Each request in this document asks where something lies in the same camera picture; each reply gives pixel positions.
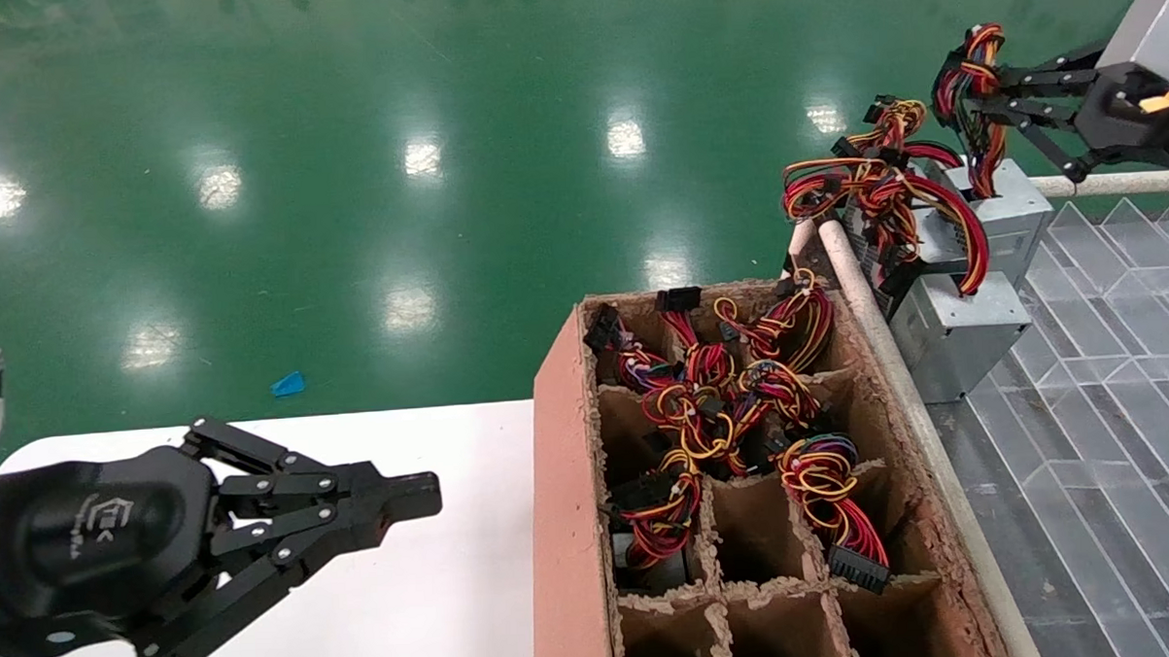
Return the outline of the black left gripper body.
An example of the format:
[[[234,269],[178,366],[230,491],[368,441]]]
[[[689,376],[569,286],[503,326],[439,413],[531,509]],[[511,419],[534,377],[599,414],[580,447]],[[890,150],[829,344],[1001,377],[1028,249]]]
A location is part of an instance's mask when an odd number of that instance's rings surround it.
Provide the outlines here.
[[[208,657],[236,634],[209,610],[224,523],[220,478],[171,447],[0,473],[0,657]]]

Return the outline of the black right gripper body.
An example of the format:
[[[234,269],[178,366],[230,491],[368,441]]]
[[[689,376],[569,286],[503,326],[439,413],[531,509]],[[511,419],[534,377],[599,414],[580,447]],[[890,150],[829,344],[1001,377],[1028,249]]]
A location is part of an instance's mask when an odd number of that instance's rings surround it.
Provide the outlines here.
[[[1125,162],[1169,170],[1169,82],[1158,75],[1141,69],[1100,74],[1072,124],[1093,170]]]

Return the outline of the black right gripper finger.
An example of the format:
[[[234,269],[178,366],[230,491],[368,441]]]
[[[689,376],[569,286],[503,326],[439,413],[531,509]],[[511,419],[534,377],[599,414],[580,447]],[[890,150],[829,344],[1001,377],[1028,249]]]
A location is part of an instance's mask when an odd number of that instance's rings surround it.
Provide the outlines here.
[[[999,94],[1042,96],[1087,94],[1097,84],[1097,63],[1107,43],[1094,43],[1063,53],[1033,68],[999,65]]]
[[[1054,170],[1071,184],[1082,184],[1088,178],[1093,162],[1088,153],[1071,155],[1047,134],[1049,130],[1064,133],[1079,132],[1072,124],[1075,111],[1071,108],[1053,108],[1043,101],[1023,97],[984,97],[971,101],[974,112],[998,126],[1016,130],[1025,137]]]

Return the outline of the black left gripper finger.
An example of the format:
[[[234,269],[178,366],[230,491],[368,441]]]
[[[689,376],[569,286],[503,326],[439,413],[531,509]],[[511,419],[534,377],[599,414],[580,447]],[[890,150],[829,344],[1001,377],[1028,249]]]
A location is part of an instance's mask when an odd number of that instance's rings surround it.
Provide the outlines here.
[[[371,462],[332,466],[213,417],[192,423],[184,451],[238,469],[217,487],[235,517],[275,520],[350,502],[364,523],[380,527],[428,519],[443,509],[434,472],[387,477]]]
[[[131,632],[138,657],[209,657],[336,556],[374,549],[390,517],[275,518],[213,535],[175,594]]]

